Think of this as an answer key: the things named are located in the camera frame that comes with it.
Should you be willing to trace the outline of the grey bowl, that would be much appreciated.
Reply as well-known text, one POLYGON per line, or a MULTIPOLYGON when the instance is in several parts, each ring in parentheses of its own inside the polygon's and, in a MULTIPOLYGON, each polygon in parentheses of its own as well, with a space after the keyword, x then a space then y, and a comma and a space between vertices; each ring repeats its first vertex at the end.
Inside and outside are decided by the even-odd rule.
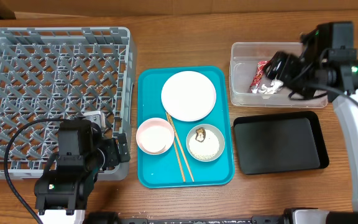
POLYGON ((201 162, 212 162, 212 161, 215 161, 215 160, 223 153, 224 148, 225 148, 225 139, 224 139, 224 136, 223 136, 222 132, 221 132, 217 127, 215 127, 215 126, 213 126, 213 125, 210 125, 210 124, 199 124, 199 125, 193 127, 193 128, 189 131, 189 133, 188 133, 188 135, 187 135, 187 137, 186 137, 186 148, 187 148, 188 152, 190 153, 190 155, 191 155, 193 158, 195 158, 196 160, 201 161, 201 162), (218 137, 218 139, 219 139, 219 152, 218 152, 212 159, 210 159, 210 160, 205 160, 205 161, 198 160, 198 159, 196 159, 196 158, 192 155, 192 153, 188 150, 188 142, 189 142, 189 140, 190 140, 190 137, 191 137, 191 136, 195 133, 195 131, 196 131, 198 128, 200 128, 200 127, 205 128, 205 129, 208 129, 208 130, 211 130, 215 135, 217 135, 217 137, 218 137))

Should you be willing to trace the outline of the brown food scrap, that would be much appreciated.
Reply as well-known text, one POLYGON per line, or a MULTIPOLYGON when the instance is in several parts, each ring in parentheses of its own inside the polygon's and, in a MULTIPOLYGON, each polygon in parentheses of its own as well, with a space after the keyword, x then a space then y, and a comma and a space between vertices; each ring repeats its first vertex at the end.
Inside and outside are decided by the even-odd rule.
POLYGON ((195 136, 195 140, 198 142, 203 142, 205 140, 206 137, 206 131, 204 128, 200 127, 196 130, 196 136, 195 136))

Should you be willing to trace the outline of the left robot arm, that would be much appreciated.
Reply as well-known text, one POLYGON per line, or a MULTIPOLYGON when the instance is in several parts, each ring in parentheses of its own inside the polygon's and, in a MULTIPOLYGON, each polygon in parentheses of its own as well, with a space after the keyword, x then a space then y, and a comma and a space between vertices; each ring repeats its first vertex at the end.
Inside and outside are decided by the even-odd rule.
POLYGON ((126 134, 108 139, 90 120, 63 121, 58 151, 49 157, 35 183, 37 218, 41 223, 83 223, 98 175, 130 159, 126 134))

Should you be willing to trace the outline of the red snack wrapper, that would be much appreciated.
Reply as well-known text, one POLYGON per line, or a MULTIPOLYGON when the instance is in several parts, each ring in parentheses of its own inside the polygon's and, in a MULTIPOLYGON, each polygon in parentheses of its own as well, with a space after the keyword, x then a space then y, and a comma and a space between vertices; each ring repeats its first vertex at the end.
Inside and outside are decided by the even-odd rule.
POLYGON ((259 61, 257 63, 256 73, 255 73, 255 75, 252 79, 252 83, 250 84, 250 87, 249 87, 250 93, 258 93, 260 82, 262 81, 262 77, 264 75, 264 67, 266 66, 266 64, 268 64, 268 61, 266 61, 266 60, 259 61))

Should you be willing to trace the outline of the white tissue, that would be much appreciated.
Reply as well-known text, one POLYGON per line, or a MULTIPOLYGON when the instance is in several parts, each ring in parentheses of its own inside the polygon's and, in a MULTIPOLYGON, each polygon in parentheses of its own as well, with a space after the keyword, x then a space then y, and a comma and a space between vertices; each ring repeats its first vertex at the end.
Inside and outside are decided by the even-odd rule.
POLYGON ((258 93, 272 95, 280 91, 283 87, 283 82, 277 79, 271 81, 270 85, 263 84, 259 89, 258 93))

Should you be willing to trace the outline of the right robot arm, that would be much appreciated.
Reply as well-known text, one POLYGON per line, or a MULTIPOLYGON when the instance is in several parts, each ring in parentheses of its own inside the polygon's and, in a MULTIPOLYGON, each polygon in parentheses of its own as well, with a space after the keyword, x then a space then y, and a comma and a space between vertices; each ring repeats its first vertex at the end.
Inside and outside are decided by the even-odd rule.
POLYGON ((323 96, 333 104, 346 142, 352 176, 352 207, 358 212, 358 57, 351 21, 319 24, 301 35, 299 56, 278 51, 264 67, 301 100, 323 96))

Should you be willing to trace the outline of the white rice pile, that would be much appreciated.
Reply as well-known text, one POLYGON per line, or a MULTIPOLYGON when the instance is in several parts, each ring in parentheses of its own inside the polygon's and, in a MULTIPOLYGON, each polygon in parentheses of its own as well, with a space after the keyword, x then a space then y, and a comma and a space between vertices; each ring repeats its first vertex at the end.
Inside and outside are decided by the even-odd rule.
POLYGON ((219 152, 219 139, 211 130, 205 129, 206 137, 203 142, 195 140, 196 132, 190 137, 188 150, 201 161, 212 159, 219 152))

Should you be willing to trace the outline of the pink bowl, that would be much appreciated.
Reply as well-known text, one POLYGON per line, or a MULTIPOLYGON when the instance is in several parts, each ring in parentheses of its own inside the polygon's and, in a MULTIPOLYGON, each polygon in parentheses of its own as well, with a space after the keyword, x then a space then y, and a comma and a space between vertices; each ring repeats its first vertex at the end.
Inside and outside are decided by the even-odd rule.
POLYGON ((135 138, 141 151, 150 155, 159 155, 172 147, 174 132, 167 120, 150 118, 138 127, 135 138))

